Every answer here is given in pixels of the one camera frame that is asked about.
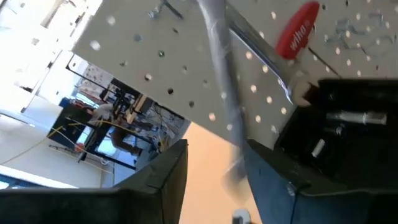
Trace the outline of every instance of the wooden surface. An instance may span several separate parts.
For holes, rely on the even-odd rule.
[[[180,217],[181,224],[229,224],[236,209],[246,208],[252,222],[261,223],[247,182],[240,186],[243,199],[232,197],[223,176],[229,167],[232,145],[192,123],[183,137],[188,139],[188,180]]]

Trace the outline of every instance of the person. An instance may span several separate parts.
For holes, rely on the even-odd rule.
[[[100,105],[95,110],[91,110],[89,108],[86,108],[86,109],[89,114],[93,115],[93,117],[90,119],[90,121],[97,121],[100,118],[103,118],[103,119],[111,118],[111,122],[113,124],[117,124],[118,126],[122,126],[126,129],[128,129],[130,127],[130,125],[126,121],[124,121],[121,116],[119,116],[117,119],[113,118],[113,105],[112,104]],[[133,122],[132,126],[133,127],[140,126],[141,123],[143,123],[143,122],[135,121],[135,122]],[[146,125],[144,125],[145,128],[143,128],[143,129],[148,129],[148,128],[149,128],[149,130],[152,129],[152,124],[150,124],[150,125],[148,123],[145,123],[145,124],[146,124]],[[129,131],[127,131],[123,128],[115,127],[114,131],[111,133],[112,145],[117,149],[130,152],[132,155],[140,156],[142,153],[141,148],[139,148],[137,146],[132,146],[132,145],[124,142],[124,139],[128,136],[129,136]]]

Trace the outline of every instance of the desk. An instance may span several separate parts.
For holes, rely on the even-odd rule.
[[[87,136],[86,141],[85,141],[86,151],[91,153],[91,154],[94,154],[94,155],[96,155],[98,157],[104,158],[104,159],[106,159],[108,161],[115,162],[115,163],[117,163],[119,165],[122,165],[124,167],[128,167],[128,168],[130,168],[132,170],[136,170],[136,167],[134,167],[134,166],[132,166],[130,164],[121,162],[121,161],[119,161],[117,159],[114,159],[112,157],[107,156],[106,154],[102,154],[102,153],[97,151],[98,146],[101,144],[101,142],[105,138],[105,136],[108,133],[108,131],[111,128],[111,126],[112,126],[112,124],[100,123],[100,122],[97,123],[96,125],[94,125],[93,128],[91,129],[89,135]],[[142,137],[142,136],[140,136],[140,135],[138,135],[136,133],[130,133],[130,134],[135,136],[136,138],[138,138],[140,140],[148,142],[150,144],[150,146],[151,146],[151,150],[155,150],[156,149],[152,139]],[[80,161],[84,161],[86,159],[87,152],[82,152],[82,154],[80,155],[79,160],[78,160],[79,162]]]

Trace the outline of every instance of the wiha logo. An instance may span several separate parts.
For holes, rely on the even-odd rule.
[[[309,26],[309,21],[305,21],[303,25],[300,26],[296,32],[293,34],[293,41],[290,43],[290,48],[292,50],[296,50],[299,47],[302,39],[304,38],[305,34],[307,33],[307,29]]]

